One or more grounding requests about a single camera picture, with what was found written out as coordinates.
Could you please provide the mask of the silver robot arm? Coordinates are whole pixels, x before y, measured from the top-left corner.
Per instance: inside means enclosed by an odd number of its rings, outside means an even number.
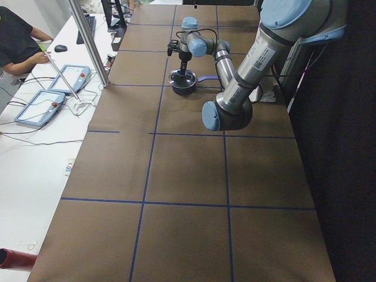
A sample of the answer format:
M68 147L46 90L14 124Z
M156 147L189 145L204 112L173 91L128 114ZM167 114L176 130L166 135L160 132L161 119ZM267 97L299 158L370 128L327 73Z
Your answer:
M203 105L203 124L210 131L242 129L253 114L250 94L272 64L286 57L296 42L319 45L341 38L347 9L347 1L263 1L256 39L237 69L229 43L203 37L197 19L186 17L180 39L167 46L167 54L177 52L181 60L180 68L170 72L169 82L176 93L191 93L196 81L188 80L188 61L211 55L224 90Z

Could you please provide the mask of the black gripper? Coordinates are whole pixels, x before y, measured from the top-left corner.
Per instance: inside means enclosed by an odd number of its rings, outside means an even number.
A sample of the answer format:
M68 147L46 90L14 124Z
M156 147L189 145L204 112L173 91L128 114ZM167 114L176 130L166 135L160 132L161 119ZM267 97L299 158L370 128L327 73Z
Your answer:
M179 40L172 39L167 44L167 55L172 56L174 52L179 54L179 59L181 60L180 75L185 75L187 69L187 61L191 60L191 53L188 50L186 44L183 44Z

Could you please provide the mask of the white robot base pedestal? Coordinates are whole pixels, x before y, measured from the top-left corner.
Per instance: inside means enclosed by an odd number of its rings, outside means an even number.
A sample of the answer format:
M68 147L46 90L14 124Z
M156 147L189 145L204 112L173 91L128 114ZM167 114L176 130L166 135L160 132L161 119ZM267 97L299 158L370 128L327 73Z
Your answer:
M250 101L274 103L277 101L274 93L274 86L276 81L272 75L265 76L258 84L258 86L249 95Z

